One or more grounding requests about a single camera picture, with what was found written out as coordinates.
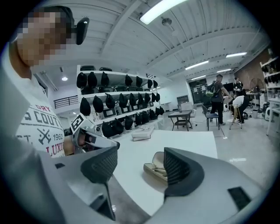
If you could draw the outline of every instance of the book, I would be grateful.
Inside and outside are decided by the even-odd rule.
[[[131,134],[132,138],[151,137],[154,126],[142,126],[136,132]]]

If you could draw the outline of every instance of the man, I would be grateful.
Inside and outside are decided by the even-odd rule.
[[[234,84],[234,90],[237,96],[242,96],[243,95],[243,83],[239,81],[239,78],[235,77],[235,84]]]
[[[224,110],[224,95],[223,92],[229,97],[232,98],[231,95],[228,93],[228,91],[225,89],[225,87],[222,84],[223,76],[217,75],[216,81],[214,82],[214,96],[211,98],[211,114],[214,114],[215,111],[218,111],[219,115],[219,123],[220,125],[225,125],[226,123],[223,122],[223,110]]]
[[[235,122],[236,116],[238,114],[239,109],[239,125],[244,124],[243,112],[249,105],[249,98],[248,96],[237,96],[234,95],[234,101],[232,102],[234,107],[234,118],[233,122]]]

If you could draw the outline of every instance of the white table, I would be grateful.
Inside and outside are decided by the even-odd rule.
[[[151,163],[156,152],[172,147],[217,158],[213,132],[155,130],[151,139],[133,142],[128,136],[119,143],[113,174],[131,199],[151,216],[162,206],[167,187],[143,170],[144,163]]]

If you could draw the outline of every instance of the brick wall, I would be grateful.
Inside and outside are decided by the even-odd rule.
[[[238,77],[239,80],[244,84],[244,89],[250,88],[250,83],[253,78],[259,78],[265,86],[263,72],[259,63],[265,63],[269,59],[270,55],[268,54],[268,50],[265,49],[254,60],[249,62],[234,74],[234,76]]]

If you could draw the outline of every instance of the floor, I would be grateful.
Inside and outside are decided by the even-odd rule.
[[[245,110],[249,115],[252,109]],[[172,130],[173,124],[168,115],[164,114],[164,130]],[[236,123],[229,130],[231,112],[224,112],[225,126],[220,130],[216,127],[216,121],[210,122],[209,131],[215,137],[218,158],[232,163],[250,178],[259,183],[264,189],[269,189],[280,165],[280,133],[276,133],[278,118],[274,123],[270,135],[266,135],[268,121],[259,118],[248,118],[242,129]],[[195,118],[191,118],[192,129],[189,131],[207,131],[206,118],[202,113],[202,107],[197,108]],[[187,131],[186,127],[177,126],[173,131]]]

